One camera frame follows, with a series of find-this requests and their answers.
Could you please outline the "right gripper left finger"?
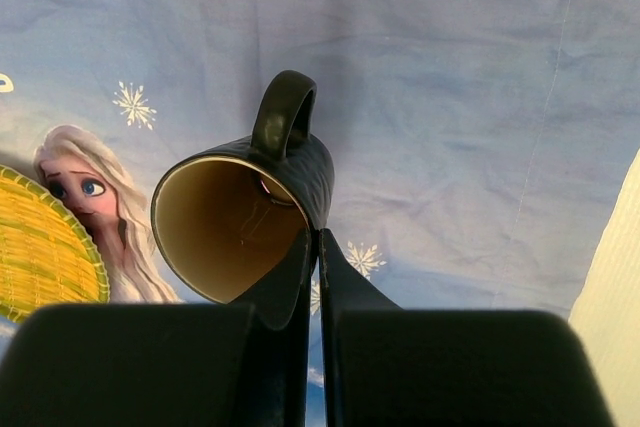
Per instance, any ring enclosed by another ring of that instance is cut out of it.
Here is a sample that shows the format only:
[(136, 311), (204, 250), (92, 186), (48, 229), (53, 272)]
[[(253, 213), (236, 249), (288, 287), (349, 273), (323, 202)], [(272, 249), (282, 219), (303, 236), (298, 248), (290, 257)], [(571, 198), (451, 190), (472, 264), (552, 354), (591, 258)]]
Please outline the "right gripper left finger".
[(300, 426), (313, 240), (235, 301), (60, 304), (1, 364), (5, 426)]

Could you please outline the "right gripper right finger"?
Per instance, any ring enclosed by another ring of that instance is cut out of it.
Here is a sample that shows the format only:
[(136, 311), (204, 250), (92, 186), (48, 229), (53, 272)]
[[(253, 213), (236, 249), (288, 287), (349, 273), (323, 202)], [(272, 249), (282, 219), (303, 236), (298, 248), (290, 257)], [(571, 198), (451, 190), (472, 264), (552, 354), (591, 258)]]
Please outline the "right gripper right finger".
[(609, 426), (576, 334), (535, 310), (407, 310), (319, 234), (331, 426)]

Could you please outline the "brown paper cup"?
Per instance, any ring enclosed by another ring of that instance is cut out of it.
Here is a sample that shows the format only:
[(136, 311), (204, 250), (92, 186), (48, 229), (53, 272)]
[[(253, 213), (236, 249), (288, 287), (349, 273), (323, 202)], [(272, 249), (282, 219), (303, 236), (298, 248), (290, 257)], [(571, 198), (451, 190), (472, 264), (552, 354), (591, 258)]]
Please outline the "brown paper cup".
[(317, 86), (285, 70), (250, 135), (171, 167), (151, 200), (156, 245), (194, 292), (229, 303), (272, 270), (302, 230), (327, 224), (335, 170), (311, 132)]

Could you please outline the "yellow woven round plate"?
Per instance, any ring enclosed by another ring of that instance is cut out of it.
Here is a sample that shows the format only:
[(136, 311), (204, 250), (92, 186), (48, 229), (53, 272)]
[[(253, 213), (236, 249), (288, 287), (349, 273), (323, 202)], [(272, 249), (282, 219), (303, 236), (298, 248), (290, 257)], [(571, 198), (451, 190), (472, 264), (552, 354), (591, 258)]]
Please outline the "yellow woven round plate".
[(107, 303), (107, 270), (84, 226), (44, 187), (1, 167), (1, 316), (22, 323), (61, 303)]

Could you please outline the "blue pink Elsa cloth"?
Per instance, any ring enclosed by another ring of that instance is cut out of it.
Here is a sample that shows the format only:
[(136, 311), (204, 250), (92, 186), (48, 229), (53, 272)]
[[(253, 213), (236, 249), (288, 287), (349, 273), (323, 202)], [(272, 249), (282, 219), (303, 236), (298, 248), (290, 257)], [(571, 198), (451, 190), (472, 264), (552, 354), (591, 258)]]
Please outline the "blue pink Elsa cloth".
[(315, 79), (330, 225), (398, 302), (568, 318), (639, 388), (639, 0), (1, 0), (1, 154), (76, 125), (150, 192)]

